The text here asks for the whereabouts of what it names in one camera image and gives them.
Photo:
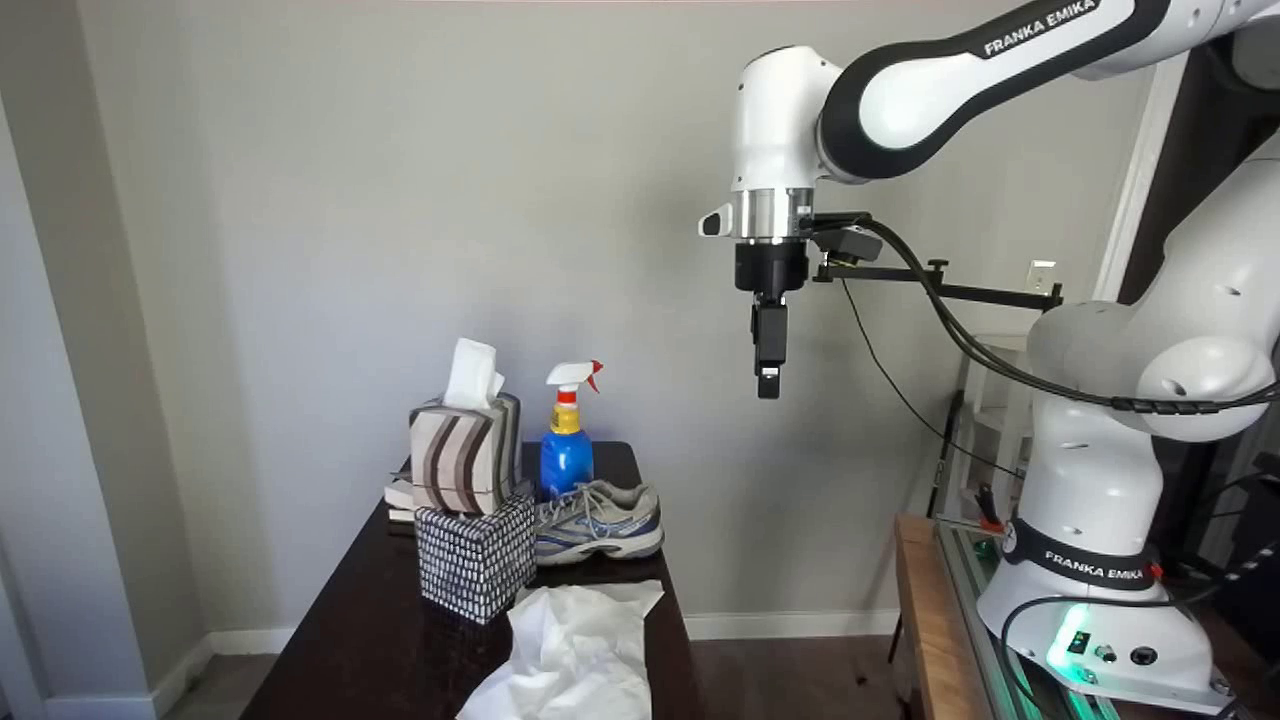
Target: blue spray bottle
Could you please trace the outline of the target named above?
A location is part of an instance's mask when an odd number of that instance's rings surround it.
[[[585,434],[585,413],[577,408],[577,392],[585,383],[595,388],[604,372],[591,365],[556,365],[550,383],[556,388],[554,425],[540,446],[540,489],[544,498],[567,498],[595,476],[591,435]]]

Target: wooden table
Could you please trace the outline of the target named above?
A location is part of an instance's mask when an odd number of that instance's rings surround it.
[[[992,715],[946,557],[924,517],[904,517],[895,523],[895,590],[904,605],[904,628],[914,648],[907,657],[915,663],[924,715]]]
[[[641,485],[628,446],[595,446],[601,476]],[[638,586],[662,580],[664,599],[643,626],[643,663],[652,714],[664,720],[700,720],[690,631],[668,577],[668,559],[589,559],[540,568],[537,586]],[[246,715],[286,720],[451,720],[471,689],[509,659],[513,626],[477,628],[416,590],[416,547],[405,527],[387,527],[385,504],[369,517],[349,557],[294,631]]]

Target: tissue box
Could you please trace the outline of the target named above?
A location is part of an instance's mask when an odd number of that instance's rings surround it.
[[[537,502],[520,479],[513,502],[491,517],[416,517],[422,595],[489,626],[531,580]]]

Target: floor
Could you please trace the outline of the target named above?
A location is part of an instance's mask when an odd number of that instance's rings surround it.
[[[889,642],[693,645],[710,720],[895,720]],[[268,678],[268,657],[218,657],[170,720],[232,720]]]
[[[274,657],[218,657],[170,720],[232,720],[265,686]]]

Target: towel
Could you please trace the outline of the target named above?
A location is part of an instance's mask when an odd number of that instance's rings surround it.
[[[664,586],[537,590],[513,614],[513,659],[462,720],[649,720],[643,618]]]

